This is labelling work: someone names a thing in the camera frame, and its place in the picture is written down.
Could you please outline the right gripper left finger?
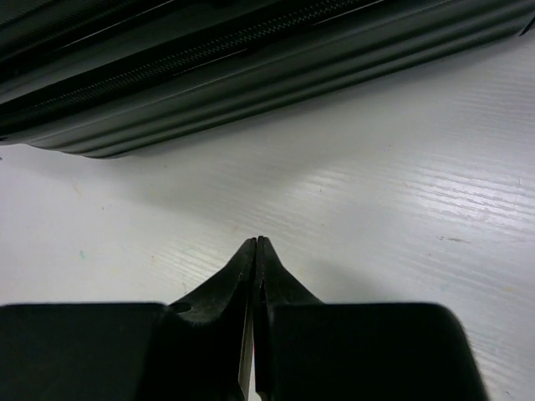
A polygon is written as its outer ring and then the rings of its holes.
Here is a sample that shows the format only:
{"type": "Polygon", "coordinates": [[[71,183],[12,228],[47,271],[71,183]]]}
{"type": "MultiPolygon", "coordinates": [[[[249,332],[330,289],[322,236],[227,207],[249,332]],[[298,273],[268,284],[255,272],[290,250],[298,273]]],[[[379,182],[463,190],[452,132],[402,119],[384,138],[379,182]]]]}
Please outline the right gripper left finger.
{"type": "Polygon", "coordinates": [[[246,240],[170,303],[31,303],[1,309],[4,400],[244,400],[252,363],[246,240]]]}

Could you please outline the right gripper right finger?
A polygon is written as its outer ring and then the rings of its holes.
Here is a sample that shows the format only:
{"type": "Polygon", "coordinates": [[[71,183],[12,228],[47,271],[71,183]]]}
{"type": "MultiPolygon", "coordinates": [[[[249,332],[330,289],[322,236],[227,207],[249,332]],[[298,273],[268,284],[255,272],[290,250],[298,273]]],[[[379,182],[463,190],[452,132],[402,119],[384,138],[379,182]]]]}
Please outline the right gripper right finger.
{"type": "Polygon", "coordinates": [[[458,318],[425,302],[329,304],[257,240],[254,357],[264,400],[485,400],[458,318]]]}

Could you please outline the black hard-shell suitcase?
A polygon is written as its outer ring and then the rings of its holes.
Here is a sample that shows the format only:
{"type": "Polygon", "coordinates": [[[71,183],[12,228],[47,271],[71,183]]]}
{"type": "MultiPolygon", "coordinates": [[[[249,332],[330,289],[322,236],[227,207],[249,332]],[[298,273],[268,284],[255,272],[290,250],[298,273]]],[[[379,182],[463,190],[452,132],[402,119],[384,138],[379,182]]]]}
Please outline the black hard-shell suitcase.
{"type": "Polygon", "coordinates": [[[115,157],[533,29],[531,1],[4,1],[1,142],[115,157]]]}

